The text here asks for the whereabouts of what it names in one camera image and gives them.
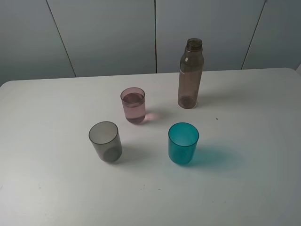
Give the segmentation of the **brown translucent plastic bottle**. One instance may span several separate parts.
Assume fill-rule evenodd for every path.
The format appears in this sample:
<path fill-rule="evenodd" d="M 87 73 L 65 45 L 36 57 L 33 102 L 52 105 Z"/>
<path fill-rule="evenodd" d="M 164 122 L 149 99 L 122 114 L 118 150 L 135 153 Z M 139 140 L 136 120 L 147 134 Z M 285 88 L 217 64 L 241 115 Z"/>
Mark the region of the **brown translucent plastic bottle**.
<path fill-rule="evenodd" d="M 187 40 L 180 59 L 178 105 L 184 109 L 194 108 L 197 104 L 198 91 L 204 68 L 202 40 Z"/>

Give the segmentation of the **pink translucent plastic cup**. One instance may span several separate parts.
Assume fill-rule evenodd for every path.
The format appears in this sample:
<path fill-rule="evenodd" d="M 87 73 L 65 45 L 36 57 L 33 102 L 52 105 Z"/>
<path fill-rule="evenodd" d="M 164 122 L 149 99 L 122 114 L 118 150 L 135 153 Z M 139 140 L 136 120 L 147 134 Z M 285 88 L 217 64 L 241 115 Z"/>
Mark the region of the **pink translucent plastic cup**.
<path fill-rule="evenodd" d="M 146 116 L 145 92 L 138 87 L 130 87 L 120 94 L 125 118 L 132 124 L 140 124 Z"/>

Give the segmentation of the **teal translucent plastic cup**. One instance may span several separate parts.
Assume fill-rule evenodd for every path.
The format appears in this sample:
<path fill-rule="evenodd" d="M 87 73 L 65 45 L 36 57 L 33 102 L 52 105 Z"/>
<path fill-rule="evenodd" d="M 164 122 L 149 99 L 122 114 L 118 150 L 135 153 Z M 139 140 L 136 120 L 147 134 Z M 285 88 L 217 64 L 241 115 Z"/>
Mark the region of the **teal translucent plastic cup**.
<path fill-rule="evenodd" d="M 179 165 L 188 164 L 194 155 L 199 140 L 198 130 L 191 124 L 179 122 L 168 131 L 168 156 Z"/>

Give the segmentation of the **grey translucent plastic cup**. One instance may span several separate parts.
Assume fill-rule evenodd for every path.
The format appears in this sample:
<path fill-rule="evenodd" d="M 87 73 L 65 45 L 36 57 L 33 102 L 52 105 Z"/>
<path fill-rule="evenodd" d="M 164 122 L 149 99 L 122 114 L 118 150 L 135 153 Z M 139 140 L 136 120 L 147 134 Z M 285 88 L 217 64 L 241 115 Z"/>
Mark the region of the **grey translucent plastic cup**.
<path fill-rule="evenodd" d="M 115 162 L 122 155 L 119 130 L 115 123 L 102 121 L 95 124 L 88 137 L 99 158 L 104 162 Z"/>

